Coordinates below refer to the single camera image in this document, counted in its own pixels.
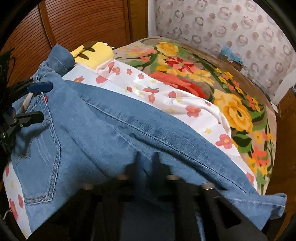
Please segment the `blue denim jeans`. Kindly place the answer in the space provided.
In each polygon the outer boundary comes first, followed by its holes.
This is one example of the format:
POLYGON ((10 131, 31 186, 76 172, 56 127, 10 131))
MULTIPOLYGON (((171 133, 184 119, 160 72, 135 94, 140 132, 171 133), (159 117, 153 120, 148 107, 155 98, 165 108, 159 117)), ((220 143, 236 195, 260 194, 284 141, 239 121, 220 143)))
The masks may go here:
POLYGON ((13 101, 23 123, 3 178, 28 240, 266 240, 285 194, 261 195, 217 106, 116 60, 55 45, 13 101))

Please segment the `brown louvered wardrobe door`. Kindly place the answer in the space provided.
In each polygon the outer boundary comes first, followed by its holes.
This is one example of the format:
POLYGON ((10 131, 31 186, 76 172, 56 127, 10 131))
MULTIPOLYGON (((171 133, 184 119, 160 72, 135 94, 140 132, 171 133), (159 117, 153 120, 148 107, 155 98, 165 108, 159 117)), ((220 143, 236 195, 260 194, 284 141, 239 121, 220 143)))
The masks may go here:
POLYGON ((55 44, 119 48, 147 36, 147 1, 1 1, 1 52, 13 57, 8 85, 31 77, 55 44))

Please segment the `white strawberry flower sheet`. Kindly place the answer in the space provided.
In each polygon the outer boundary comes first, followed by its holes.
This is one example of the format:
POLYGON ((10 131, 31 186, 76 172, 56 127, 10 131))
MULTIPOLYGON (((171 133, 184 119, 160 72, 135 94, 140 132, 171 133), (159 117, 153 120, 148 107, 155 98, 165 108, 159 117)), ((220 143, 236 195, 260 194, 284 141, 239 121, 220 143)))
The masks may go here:
POLYGON ((152 78, 124 63, 113 61, 114 73, 102 75, 75 66, 45 65, 38 80, 51 81, 48 93, 26 94, 13 106, 17 113, 41 111, 42 123, 23 128, 16 137, 12 161, 4 172, 11 212, 25 237, 66 203, 79 189, 108 181, 132 163, 137 152, 152 156, 191 183, 206 181, 205 175, 182 164, 181 158, 205 169, 212 180, 231 177, 255 191, 249 170, 240 155, 217 147, 203 130, 213 127, 229 132, 225 116, 206 101, 159 81, 154 100, 144 91, 152 78))

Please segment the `floral beige blanket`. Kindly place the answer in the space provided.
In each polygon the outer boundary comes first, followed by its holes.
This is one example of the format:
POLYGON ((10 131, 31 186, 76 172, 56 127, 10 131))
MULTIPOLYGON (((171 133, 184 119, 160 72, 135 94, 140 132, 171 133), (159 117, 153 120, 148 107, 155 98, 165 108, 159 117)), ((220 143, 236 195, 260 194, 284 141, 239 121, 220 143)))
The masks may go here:
POLYGON ((226 117, 229 132, 207 127, 203 133, 229 155, 240 155, 247 176, 265 194, 273 171, 276 117, 257 87, 222 61, 188 45, 162 37, 146 38, 114 51, 114 57, 152 78, 144 86, 154 100, 160 81, 205 99, 226 117))

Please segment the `blue item on box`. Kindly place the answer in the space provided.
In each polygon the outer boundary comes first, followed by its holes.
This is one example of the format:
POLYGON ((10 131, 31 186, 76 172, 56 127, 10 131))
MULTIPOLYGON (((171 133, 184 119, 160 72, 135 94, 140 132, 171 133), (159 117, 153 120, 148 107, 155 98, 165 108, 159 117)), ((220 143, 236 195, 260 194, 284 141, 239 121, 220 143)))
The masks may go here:
POLYGON ((234 54, 229 46, 224 45, 221 49, 219 58, 230 64, 237 71, 241 71, 243 69, 243 60, 239 54, 234 54))

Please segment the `patterned sheer curtain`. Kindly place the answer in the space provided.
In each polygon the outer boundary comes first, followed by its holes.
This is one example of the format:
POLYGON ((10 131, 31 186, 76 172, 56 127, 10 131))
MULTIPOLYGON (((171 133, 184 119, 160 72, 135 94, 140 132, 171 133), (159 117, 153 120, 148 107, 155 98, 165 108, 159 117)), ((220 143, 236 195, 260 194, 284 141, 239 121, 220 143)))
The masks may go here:
POLYGON ((254 1, 156 1, 156 31, 219 56, 227 46, 242 73, 278 104, 294 85, 295 50, 273 18, 254 1))

